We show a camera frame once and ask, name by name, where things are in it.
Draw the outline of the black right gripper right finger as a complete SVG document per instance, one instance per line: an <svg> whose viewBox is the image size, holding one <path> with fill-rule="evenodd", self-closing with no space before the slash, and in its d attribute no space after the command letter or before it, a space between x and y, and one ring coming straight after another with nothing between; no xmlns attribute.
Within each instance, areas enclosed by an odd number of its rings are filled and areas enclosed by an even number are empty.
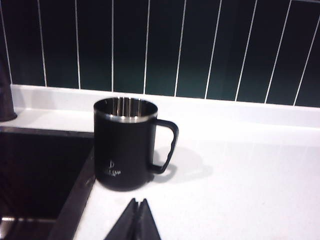
<svg viewBox="0 0 320 240"><path fill-rule="evenodd" d="M138 205L133 226L133 240L161 240L146 198Z"/></svg>

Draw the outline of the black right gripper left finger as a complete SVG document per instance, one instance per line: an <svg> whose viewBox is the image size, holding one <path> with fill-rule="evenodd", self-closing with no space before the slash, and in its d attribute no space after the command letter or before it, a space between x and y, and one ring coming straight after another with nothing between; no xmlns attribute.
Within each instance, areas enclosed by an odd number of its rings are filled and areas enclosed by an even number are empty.
<svg viewBox="0 0 320 240"><path fill-rule="evenodd" d="M136 199L132 198L104 239L131 240L138 206Z"/></svg>

